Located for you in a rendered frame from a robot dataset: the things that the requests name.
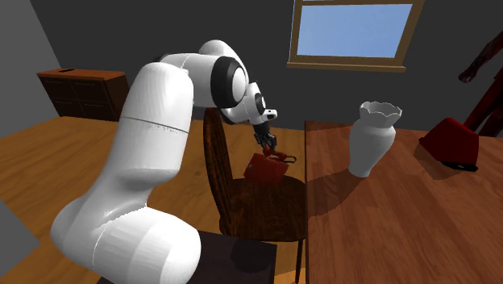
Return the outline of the white vase with wavy rim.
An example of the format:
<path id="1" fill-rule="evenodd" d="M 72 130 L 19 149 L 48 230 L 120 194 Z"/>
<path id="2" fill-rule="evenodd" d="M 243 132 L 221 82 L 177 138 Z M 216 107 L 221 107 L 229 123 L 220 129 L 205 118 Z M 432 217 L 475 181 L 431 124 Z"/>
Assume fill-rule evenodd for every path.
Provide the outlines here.
<path id="1" fill-rule="evenodd" d="M 393 145 L 393 125 L 402 116 L 402 109 L 388 102 L 363 102 L 359 111 L 360 118 L 350 130 L 348 170 L 358 178 L 366 178 Z"/>

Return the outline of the brown chest of drawers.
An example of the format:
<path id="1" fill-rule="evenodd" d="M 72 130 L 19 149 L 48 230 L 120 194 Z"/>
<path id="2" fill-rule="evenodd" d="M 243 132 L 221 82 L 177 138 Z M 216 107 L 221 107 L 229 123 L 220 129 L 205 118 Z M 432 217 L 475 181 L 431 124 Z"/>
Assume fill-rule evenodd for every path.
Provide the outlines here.
<path id="1" fill-rule="evenodd" d="M 54 69 L 37 76 L 60 116 L 117 121 L 129 91 L 120 71 Z"/>

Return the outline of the red toaster with black base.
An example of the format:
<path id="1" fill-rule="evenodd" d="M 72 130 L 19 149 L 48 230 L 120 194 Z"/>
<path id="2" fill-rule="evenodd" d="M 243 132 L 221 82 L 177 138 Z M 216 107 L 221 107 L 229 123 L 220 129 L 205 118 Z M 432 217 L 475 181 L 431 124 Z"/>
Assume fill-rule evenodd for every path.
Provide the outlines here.
<path id="1" fill-rule="evenodd" d="M 476 172 L 479 135 L 453 118 L 445 118 L 419 139 L 438 162 L 456 170 Z"/>

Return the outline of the window with wooden frame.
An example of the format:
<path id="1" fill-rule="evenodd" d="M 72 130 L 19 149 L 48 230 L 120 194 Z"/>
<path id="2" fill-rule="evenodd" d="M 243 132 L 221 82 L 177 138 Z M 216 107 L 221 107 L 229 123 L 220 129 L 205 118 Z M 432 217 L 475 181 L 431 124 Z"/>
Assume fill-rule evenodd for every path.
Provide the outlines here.
<path id="1" fill-rule="evenodd" d="M 403 73 L 425 0 L 294 0 L 296 69 Z"/>

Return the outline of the dark wooden chair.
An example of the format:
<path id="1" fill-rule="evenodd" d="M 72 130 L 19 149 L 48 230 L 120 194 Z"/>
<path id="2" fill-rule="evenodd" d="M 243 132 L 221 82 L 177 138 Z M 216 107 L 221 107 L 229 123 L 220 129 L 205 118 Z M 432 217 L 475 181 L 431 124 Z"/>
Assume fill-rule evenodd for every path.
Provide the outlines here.
<path id="1" fill-rule="evenodd" d="M 299 283 L 306 238 L 306 186 L 284 176 L 276 185 L 234 179 L 220 112 L 207 108 L 203 119 L 206 172 L 220 214 L 219 229 L 249 240 L 297 242 L 295 282 Z"/>

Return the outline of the wooden table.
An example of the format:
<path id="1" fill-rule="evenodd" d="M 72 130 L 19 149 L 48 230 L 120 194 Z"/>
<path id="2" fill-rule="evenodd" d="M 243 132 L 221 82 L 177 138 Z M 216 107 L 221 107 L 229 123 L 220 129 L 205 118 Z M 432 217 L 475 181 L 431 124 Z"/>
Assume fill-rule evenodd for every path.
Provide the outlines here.
<path id="1" fill-rule="evenodd" d="M 467 172 L 400 129 L 359 178 L 349 132 L 305 124 L 306 284 L 503 284 L 503 138 L 481 138 Z"/>

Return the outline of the dark red tall shape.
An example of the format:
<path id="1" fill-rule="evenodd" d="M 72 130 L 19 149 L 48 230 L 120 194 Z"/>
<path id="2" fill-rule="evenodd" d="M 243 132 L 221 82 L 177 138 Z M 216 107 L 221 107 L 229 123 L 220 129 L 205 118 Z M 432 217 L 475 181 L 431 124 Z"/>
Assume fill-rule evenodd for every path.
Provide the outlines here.
<path id="1" fill-rule="evenodd" d="M 473 62 L 458 76 L 462 83 L 471 82 L 479 69 L 503 49 L 503 31 L 488 42 Z M 477 103 L 464 122 L 464 126 L 475 132 L 480 129 L 479 136 L 497 137 L 503 131 L 503 67 L 493 78 L 493 83 Z"/>

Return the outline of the dark robot stand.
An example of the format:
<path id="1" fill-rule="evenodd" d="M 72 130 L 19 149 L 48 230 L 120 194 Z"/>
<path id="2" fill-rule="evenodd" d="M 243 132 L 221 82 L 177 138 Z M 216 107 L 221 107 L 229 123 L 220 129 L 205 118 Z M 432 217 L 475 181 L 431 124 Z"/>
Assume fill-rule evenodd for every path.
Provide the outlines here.
<path id="1" fill-rule="evenodd" d="M 275 245 L 178 228 L 104 231 L 93 252 L 97 284 L 273 284 Z"/>

